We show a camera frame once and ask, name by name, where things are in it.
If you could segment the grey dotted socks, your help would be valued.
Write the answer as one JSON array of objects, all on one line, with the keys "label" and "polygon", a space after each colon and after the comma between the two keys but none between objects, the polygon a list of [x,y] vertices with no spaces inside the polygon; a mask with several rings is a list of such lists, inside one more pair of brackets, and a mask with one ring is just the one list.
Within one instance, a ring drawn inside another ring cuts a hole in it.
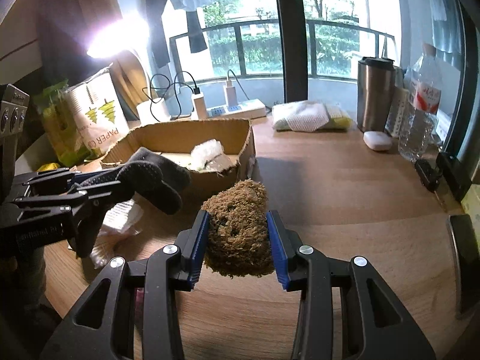
[{"label": "grey dotted socks", "polygon": [[140,147],[125,164],[95,172],[82,180],[79,186],[117,180],[163,213],[173,215],[182,208],[180,192],[191,184],[191,174],[188,169],[163,155]]}]

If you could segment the white bubble wrap bundle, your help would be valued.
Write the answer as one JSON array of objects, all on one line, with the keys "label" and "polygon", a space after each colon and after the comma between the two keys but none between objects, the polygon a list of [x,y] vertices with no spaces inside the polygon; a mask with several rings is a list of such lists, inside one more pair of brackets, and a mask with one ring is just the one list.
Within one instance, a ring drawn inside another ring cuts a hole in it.
[{"label": "white bubble wrap bundle", "polygon": [[193,147],[190,153],[190,163],[195,169],[204,169],[211,161],[224,153],[220,141],[210,139]]}]

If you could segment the brown fuzzy plush toy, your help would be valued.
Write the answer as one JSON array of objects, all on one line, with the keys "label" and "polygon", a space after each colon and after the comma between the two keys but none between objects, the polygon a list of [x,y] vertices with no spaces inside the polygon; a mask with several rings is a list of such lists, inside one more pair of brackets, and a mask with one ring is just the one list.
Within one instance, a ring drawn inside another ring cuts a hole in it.
[{"label": "brown fuzzy plush toy", "polygon": [[274,271],[267,205],[264,185],[254,180],[239,181],[202,204],[209,214],[207,267],[231,278]]}]

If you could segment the cartoon bear tissue pack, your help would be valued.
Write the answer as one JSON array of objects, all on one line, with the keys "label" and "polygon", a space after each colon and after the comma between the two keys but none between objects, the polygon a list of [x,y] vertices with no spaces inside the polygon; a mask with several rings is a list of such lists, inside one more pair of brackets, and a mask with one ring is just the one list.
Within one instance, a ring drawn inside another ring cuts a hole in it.
[{"label": "cartoon bear tissue pack", "polygon": [[239,160],[238,155],[222,154],[207,162],[204,166],[201,163],[192,159],[190,154],[185,153],[162,153],[162,156],[168,158],[174,163],[185,167],[191,172],[206,173],[206,172],[227,172],[232,167],[236,167]]}]

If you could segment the pink plush heart toy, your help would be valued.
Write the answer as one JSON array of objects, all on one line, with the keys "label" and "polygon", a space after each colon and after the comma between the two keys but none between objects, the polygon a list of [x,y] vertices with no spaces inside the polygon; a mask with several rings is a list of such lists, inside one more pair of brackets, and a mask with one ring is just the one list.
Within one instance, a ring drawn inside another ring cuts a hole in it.
[{"label": "pink plush heart toy", "polygon": [[134,324],[140,334],[143,333],[144,289],[137,288],[134,303]]}]

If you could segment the white textured cloth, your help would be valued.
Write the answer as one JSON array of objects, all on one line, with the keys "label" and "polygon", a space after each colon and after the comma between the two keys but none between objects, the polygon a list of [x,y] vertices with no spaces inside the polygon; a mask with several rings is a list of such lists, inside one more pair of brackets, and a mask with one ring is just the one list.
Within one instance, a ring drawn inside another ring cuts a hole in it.
[{"label": "white textured cloth", "polygon": [[140,220],[143,214],[143,208],[134,199],[118,203],[106,213],[89,254],[95,270],[103,268],[114,258],[118,243],[142,231]]}]

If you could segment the green yellow package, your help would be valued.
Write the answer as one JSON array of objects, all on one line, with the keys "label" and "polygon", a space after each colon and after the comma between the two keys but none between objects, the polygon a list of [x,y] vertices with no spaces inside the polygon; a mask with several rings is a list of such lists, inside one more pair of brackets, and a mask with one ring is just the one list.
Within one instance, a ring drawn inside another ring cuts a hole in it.
[{"label": "green yellow package", "polygon": [[33,104],[59,163],[73,167],[82,163],[90,152],[78,133],[66,100],[67,88],[67,80],[44,88],[33,98]]}]

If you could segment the paper cup package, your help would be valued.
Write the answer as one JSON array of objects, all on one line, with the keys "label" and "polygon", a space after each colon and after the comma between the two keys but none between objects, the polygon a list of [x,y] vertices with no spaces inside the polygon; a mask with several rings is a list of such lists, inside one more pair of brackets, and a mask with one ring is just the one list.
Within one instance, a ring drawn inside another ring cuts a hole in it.
[{"label": "paper cup package", "polygon": [[63,95],[83,143],[95,158],[129,132],[108,67],[68,87]]}]

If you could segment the brown cardboard box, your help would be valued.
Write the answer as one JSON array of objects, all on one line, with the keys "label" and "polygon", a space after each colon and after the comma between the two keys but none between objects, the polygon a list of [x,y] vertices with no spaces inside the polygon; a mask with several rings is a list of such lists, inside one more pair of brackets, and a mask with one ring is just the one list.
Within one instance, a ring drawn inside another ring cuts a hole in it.
[{"label": "brown cardboard box", "polygon": [[251,123],[246,119],[185,120],[150,124],[138,127],[118,141],[101,158],[102,168],[110,169],[125,164],[140,148],[162,153],[191,154],[191,150],[210,139],[220,141],[223,155],[238,155],[235,167],[227,172],[190,172],[191,183],[180,192],[207,199],[229,189],[237,181],[248,178],[255,163],[255,143]]}]

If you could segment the clear water bottle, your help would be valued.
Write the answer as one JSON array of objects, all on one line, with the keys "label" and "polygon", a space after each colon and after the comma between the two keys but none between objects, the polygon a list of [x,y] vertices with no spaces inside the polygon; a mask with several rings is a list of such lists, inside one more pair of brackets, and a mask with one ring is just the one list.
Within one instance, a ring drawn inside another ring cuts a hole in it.
[{"label": "clear water bottle", "polygon": [[414,163],[426,152],[436,127],[442,95],[443,79],[436,49],[422,45],[422,54],[404,76],[408,103],[403,112],[399,137],[399,153]]}]

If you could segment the white ribbed container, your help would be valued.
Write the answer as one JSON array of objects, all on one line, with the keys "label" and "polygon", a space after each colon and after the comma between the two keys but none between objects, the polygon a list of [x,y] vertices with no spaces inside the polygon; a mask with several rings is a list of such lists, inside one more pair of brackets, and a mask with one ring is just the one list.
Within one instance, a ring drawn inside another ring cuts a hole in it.
[{"label": "white ribbed container", "polygon": [[391,109],[385,123],[385,130],[394,138],[400,135],[408,95],[409,92],[405,88],[394,87]]}]

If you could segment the white power strip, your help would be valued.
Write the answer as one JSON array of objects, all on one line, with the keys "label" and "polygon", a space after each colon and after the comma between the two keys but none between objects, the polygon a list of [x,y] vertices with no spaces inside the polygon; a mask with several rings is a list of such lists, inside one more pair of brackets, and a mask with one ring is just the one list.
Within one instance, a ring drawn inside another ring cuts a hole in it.
[{"label": "white power strip", "polygon": [[216,106],[207,109],[208,118],[258,119],[266,116],[266,105],[259,99],[239,102],[235,106]]}]

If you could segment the folded white cloth pack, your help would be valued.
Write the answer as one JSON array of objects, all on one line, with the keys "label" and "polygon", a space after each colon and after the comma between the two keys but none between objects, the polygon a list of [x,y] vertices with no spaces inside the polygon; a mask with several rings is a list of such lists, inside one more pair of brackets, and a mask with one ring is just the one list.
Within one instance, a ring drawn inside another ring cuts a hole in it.
[{"label": "folded white cloth pack", "polygon": [[301,101],[275,105],[272,128],[277,132],[315,133],[320,130],[348,130],[353,120],[338,105]]}]

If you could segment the black balcony railing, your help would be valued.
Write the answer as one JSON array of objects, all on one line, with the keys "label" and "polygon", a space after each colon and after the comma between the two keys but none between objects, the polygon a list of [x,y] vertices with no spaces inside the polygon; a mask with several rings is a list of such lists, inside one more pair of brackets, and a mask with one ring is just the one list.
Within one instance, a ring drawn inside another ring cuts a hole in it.
[{"label": "black balcony railing", "polygon": [[[193,72],[202,81],[235,74],[242,79],[282,77],[287,62],[305,68],[307,76],[354,80],[363,57],[398,59],[395,36],[346,20],[306,19],[304,30],[293,37],[278,19],[252,19],[203,28],[200,40],[206,49],[191,51],[188,33],[169,39],[174,68]],[[290,44],[289,40],[300,43]]]}]

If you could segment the hanging blue towel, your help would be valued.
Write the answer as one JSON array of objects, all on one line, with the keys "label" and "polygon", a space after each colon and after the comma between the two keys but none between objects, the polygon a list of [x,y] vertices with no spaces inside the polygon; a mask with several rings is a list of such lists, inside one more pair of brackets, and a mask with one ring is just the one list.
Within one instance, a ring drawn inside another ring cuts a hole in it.
[{"label": "hanging blue towel", "polygon": [[461,52],[459,11],[456,0],[430,0],[433,46],[448,54]]}]

